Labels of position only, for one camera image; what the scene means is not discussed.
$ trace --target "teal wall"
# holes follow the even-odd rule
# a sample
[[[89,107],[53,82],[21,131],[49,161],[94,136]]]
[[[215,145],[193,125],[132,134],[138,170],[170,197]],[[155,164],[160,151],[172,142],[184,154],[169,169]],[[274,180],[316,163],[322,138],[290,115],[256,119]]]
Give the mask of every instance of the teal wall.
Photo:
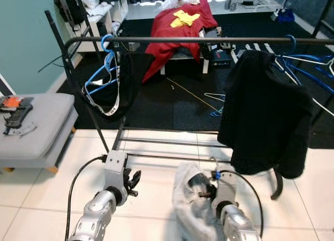
[[[17,94],[45,92],[64,71],[50,65],[37,73],[61,54],[45,10],[68,39],[53,0],[0,0],[0,73]],[[62,65],[61,59],[56,63]]]

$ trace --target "hanger hook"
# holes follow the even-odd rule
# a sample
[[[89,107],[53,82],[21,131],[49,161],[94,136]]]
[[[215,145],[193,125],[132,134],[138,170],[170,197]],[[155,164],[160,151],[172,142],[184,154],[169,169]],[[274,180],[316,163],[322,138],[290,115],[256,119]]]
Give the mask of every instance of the hanger hook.
[[[289,54],[289,55],[292,55],[292,54],[295,52],[295,50],[296,50],[296,46],[297,46],[296,38],[295,38],[293,35],[290,35],[290,34],[289,34],[289,35],[286,35],[285,37],[291,39],[291,41],[292,41],[292,43],[293,43],[293,45],[292,45],[292,50],[291,50],[291,52],[290,52],[290,54]]]

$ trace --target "black rug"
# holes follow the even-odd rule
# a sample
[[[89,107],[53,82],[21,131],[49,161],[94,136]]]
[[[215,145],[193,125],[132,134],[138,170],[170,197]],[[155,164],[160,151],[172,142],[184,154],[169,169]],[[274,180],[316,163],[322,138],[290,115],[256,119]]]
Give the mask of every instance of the black rug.
[[[218,25],[222,27],[225,37],[284,37],[287,34],[296,38],[309,38],[310,34],[296,23],[276,23],[270,19],[271,13],[215,15]],[[153,19],[129,20],[122,24],[122,36],[149,37]],[[144,52],[147,44],[141,44],[138,51]],[[296,52],[302,52],[305,46],[298,45]],[[276,53],[290,52],[291,45],[271,44]],[[238,44],[237,49],[245,49],[245,44]],[[313,55],[330,54],[324,46],[312,46]],[[87,54],[76,68],[75,78],[83,84],[96,70],[99,63],[94,54]],[[219,109],[222,103],[204,96],[205,92],[223,93],[222,85],[229,74],[229,68],[209,68],[208,74],[202,74],[202,62],[193,59],[169,61],[165,66],[166,76],[213,107]],[[299,76],[313,97],[324,103],[329,93],[303,76]],[[71,93],[67,83],[58,92]],[[94,125],[79,99],[75,108],[79,118],[78,129],[93,129]],[[177,85],[157,74],[141,87],[134,105],[126,114],[127,126],[140,128],[175,129],[175,130],[217,130],[219,117],[211,116],[212,108],[185,92]],[[119,122],[111,123],[97,115],[102,129],[117,129]],[[314,128],[311,141],[312,148],[334,148],[334,120],[326,113]]]

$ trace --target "white cabinet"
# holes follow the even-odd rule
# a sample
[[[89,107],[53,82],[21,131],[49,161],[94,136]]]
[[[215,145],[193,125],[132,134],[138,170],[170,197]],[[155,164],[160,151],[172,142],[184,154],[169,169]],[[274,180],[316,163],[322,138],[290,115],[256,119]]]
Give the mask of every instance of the white cabinet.
[[[103,31],[101,29],[99,31],[99,26],[101,25],[106,29],[107,33],[112,33],[113,31],[117,31],[120,28],[121,23],[124,21],[128,13],[127,0],[119,0],[107,5],[99,4],[94,9],[86,8],[86,11],[90,27],[93,31],[93,36],[100,37],[102,36],[100,31]],[[82,22],[80,25],[76,25],[74,30],[69,25],[69,23],[65,24],[71,38],[80,37],[86,29],[85,22]],[[108,44],[109,42],[105,42],[104,47],[107,47]],[[99,51],[103,51],[99,42],[97,45]],[[95,49],[92,42],[82,42],[77,50],[77,52],[94,51]]]

